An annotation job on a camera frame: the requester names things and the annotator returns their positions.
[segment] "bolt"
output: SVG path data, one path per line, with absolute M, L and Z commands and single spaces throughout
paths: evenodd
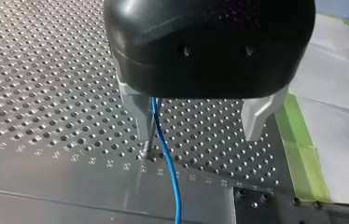
M 236 199 L 241 199 L 244 198 L 246 196 L 246 191 L 244 189 L 240 189 L 238 190 L 238 192 L 236 192 Z
M 323 204 L 319 201 L 314 202 L 314 207 L 316 209 L 321 209 L 323 207 Z
M 291 201 L 292 204 L 296 207 L 300 206 L 300 199 L 297 197 L 294 197 L 293 200 Z
M 264 203 L 268 203 L 271 201 L 271 198 L 272 198 L 272 195 L 269 194 L 269 193 L 263 193 L 261 195 L 261 200 L 264 202 Z

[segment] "blue wire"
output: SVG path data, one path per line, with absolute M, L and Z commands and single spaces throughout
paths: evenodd
M 169 173 L 171 173 L 172 185 L 174 187 L 174 199 L 175 199 L 175 224 L 181 223 L 181 198 L 180 189 L 178 188 L 177 178 L 175 174 L 175 167 L 172 161 L 169 149 L 166 146 L 165 138 L 163 137 L 161 124 L 160 124 L 160 114 L 157 107 L 157 100 L 155 97 L 152 98 L 152 115 L 154 116 L 155 125 L 157 126 L 158 137 L 160 138 L 161 147 L 163 155 L 165 155 L 166 162 L 168 163 Z

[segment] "green tape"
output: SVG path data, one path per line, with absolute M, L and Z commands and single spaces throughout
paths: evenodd
M 329 202 L 329 193 L 316 148 L 309 135 L 297 99 L 288 93 L 276 112 L 297 197 L 303 201 Z

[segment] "metal table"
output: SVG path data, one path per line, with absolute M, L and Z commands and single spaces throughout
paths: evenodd
M 103 1 L 0 0 L 0 223 L 173 223 L 158 139 L 142 159 L 110 56 Z M 245 142 L 241 108 L 162 101 L 187 223 L 232 223 L 234 186 L 294 193 L 274 117 Z

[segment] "black robot head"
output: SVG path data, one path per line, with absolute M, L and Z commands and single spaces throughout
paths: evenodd
M 105 0 L 121 78 L 164 98 L 255 98 L 294 77 L 314 0 Z

